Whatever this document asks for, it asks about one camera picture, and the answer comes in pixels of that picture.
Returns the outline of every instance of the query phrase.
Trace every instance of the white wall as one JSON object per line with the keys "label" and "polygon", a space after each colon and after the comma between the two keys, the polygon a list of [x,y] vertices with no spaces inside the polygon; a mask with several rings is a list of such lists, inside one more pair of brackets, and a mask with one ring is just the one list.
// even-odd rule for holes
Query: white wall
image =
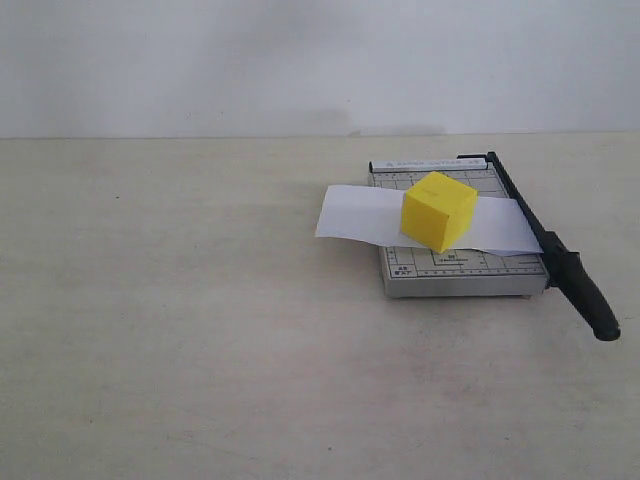
{"label": "white wall", "polygon": [[0,0],[0,137],[640,129],[640,2]]}

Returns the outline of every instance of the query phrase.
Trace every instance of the black cutting arm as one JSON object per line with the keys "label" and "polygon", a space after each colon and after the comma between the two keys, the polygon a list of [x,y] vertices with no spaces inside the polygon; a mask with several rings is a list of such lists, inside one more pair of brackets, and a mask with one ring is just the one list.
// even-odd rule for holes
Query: black cutting arm
{"label": "black cutting arm", "polygon": [[593,329],[598,340],[610,342],[620,338],[620,326],[611,307],[585,271],[580,254],[564,246],[555,232],[544,229],[516,188],[495,152],[486,155],[459,155],[458,158],[485,158],[491,162],[507,193],[518,202],[542,249],[542,261],[549,272],[550,287],[557,287]]}

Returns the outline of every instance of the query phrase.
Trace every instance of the yellow cube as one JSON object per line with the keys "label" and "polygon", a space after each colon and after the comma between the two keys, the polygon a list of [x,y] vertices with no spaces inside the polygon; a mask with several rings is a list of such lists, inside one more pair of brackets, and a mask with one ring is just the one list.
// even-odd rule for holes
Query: yellow cube
{"label": "yellow cube", "polygon": [[471,227],[478,191],[431,172],[405,192],[401,231],[442,253]]}

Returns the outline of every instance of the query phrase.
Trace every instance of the sheet of paper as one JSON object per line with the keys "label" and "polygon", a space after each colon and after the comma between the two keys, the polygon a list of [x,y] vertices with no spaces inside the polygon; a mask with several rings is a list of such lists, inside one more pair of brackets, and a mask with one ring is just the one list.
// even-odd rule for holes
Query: sheet of paper
{"label": "sheet of paper", "polygon": [[[316,237],[345,238],[381,247],[426,248],[400,231],[404,191],[331,185],[325,194]],[[453,248],[502,256],[541,253],[518,203],[479,197],[470,230]]]}

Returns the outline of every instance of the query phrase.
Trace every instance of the gray cutter board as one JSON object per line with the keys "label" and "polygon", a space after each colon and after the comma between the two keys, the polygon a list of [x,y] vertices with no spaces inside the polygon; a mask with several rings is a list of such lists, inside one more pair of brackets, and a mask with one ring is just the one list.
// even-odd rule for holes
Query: gray cutter board
{"label": "gray cutter board", "polygon": [[[508,197],[491,162],[472,159],[373,162],[369,185],[407,190],[440,171],[488,197]],[[380,247],[385,294],[389,297],[531,296],[541,294],[549,275],[539,255],[501,257],[476,250]]]}

